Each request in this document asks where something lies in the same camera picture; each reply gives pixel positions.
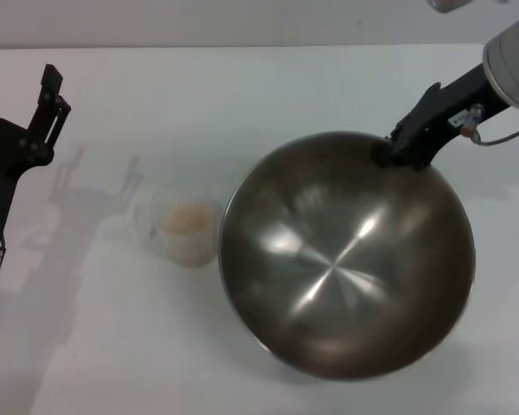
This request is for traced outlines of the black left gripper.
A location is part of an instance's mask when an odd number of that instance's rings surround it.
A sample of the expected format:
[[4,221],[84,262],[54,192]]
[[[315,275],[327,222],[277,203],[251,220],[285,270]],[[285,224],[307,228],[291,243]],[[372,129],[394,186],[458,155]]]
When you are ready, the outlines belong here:
[[71,112],[60,95],[63,77],[47,64],[41,80],[37,107],[27,129],[0,118],[0,243],[20,177],[29,169],[46,166]]

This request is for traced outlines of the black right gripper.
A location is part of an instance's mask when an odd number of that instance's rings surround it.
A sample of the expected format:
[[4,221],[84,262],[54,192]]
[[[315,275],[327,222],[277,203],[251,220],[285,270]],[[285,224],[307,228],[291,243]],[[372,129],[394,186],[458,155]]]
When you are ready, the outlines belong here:
[[509,108],[478,65],[450,85],[431,85],[388,137],[371,146],[371,160],[382,168],[426,169],[458,136],[484,145],[479,125]]

